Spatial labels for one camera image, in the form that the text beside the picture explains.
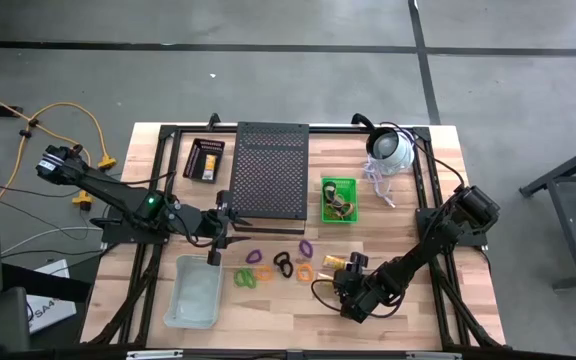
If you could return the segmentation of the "black slotted basket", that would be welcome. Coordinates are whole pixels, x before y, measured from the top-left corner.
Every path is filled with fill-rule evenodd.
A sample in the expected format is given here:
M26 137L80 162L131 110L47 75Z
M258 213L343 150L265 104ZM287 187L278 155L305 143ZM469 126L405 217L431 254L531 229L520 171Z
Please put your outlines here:
M224 150L225 143L223 141L195 138L192 143L186 165L184 167L183 177L197 182L215 183L217 180L217 174ZM218 156L215 177L213 181L205 181L202 179L204 162L207 154L214 154Z

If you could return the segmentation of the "black perforated metal monitor stand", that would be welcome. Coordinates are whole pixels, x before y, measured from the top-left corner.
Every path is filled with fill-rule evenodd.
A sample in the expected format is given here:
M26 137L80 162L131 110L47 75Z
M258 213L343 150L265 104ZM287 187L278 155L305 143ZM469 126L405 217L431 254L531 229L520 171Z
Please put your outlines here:
M238 231L302 235L308 208L309 126L241 122L230 191Z

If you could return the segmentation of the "yellow crayon pack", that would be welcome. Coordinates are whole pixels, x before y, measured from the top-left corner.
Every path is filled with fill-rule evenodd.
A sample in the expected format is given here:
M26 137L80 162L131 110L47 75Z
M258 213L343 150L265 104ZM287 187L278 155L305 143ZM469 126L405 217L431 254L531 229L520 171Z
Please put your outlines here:
M344 270L347 261L341 257L325 255L322 259L321 270L316 275L316 280L332 280L336 270Z

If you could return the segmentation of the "black metal rig frame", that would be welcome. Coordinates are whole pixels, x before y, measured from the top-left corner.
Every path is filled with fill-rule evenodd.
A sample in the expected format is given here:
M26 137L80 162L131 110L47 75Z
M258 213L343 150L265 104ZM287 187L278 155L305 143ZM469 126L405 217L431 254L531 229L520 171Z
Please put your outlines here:
M132 181L149 177L160 138L173 134L173 123L136 123L127 152L122 178ZM228 188L234 154L235 132L225 127L205 133L206 125L190 123L182 130L178 169L184 166L192 141L214 138L226 142L225 159L219 170L218 184L175 180L174 193L182 201L205 209L215 207L216 192ZM414 130L428 139L434 156L460 171L467 181L462 151L454 126L419 126ZM387 206L376 197L372 184L361 180L365 162L367 133L316 133L309 137L309 200L305 238L314 245L315 273L332 275L321 267L323 257L348 257L359 251L370 257L369 269L394 256L403 255L418 242L416 208L421 207L413 170L392 179L397 207ZM325 224L321 221L320 184L323 177L358 179L359 220L353 225ZM253 239L230 245L222 251L223 277L220 308L216 323L208 329L170 328L164 323L169 307L176 259L181 255L205 257L207 250L189 245L184 237L172 236L164 244L153 295L148 348L201 349L291 349L291 350L440 350L441 339L434 304L431 273L422 267L406 291L401 309L388 319L369 317L362 324L340 317L325 308L313 296L309 282L293 275L291 279L273 275L261 280L256 289L236 287L234 272L245 265L249 251L260 248L263 262L272 265L272 257L283 250L297 256L297 244L304 235L241 233ZM98 336L125 300L130 284L137 245L121 244L100 260L80 340ZM454 261L461 296L487 333L504 344L503 329L485 258L478 250L458 246Z

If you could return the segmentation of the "white cardboard box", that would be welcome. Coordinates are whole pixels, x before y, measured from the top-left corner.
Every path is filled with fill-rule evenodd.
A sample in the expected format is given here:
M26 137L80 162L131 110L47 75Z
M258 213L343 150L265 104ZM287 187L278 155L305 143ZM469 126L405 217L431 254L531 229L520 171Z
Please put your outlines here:
M65 259L52 262L37 271L57 277L70 278ZM30 334L52 326L77 314L75 303L51 297L27 295L28 326Z

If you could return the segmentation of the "white desk lamp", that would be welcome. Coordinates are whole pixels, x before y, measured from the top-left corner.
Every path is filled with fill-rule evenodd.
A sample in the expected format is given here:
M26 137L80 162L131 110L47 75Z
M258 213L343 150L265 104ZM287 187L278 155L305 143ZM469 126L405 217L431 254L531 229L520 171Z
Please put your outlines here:
M366 151L369 163L383 176L409 169L415 159L411 135L405 130L375 128L368 136Z

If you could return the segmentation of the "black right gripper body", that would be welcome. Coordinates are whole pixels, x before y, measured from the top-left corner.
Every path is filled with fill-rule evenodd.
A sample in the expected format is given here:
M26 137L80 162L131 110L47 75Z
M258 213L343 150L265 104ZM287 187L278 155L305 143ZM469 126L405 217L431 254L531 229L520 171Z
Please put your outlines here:
M364 285L365 276L363 275L363 270L367 265L367 256L361 253L352 253L344 269L351 273L351 280L347 286L335 286L335 293L338 295L341 305L341 316L357 323L362 323L368 317L368 312L362 305L362 301L368 293Z

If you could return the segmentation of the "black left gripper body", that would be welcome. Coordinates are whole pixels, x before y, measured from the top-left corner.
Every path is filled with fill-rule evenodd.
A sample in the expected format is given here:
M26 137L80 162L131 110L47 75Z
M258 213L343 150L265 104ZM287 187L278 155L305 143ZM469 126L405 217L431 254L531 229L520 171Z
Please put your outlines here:
M216 208L207 210L202 215L201 230L205 237L211 238L210 250L207 255L208 265L220 265L220 251L227 248L231 203L231 192L221 190L216 195Z

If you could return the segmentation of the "white plastic bin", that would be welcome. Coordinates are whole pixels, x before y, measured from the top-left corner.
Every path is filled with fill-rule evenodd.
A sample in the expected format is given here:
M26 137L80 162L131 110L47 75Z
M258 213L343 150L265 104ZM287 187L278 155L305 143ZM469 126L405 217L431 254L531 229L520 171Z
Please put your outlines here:
M221 266L208 264L203 256L179 256L164 324L169 328L211 328L219 316L222 283Z

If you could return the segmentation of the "green plastic basket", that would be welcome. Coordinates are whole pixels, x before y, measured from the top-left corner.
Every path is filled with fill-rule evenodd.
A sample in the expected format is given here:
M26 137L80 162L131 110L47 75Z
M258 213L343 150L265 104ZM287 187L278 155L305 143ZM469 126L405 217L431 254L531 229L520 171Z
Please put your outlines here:
M327 202L322 187L333 181L336 188L334 202ZM357 181L354 178L324 177L321 187L321 219L324 223L353 224L359 220Z

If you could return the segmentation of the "small yellow white pack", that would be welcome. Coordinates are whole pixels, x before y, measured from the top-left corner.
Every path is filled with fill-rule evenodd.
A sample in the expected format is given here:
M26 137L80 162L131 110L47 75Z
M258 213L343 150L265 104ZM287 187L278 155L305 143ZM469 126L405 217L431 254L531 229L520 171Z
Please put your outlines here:
M215 177L215 171L217 166L218 156L214 154L207 154L204 162L204 170L202 173L202 179L205 181L213 181Z

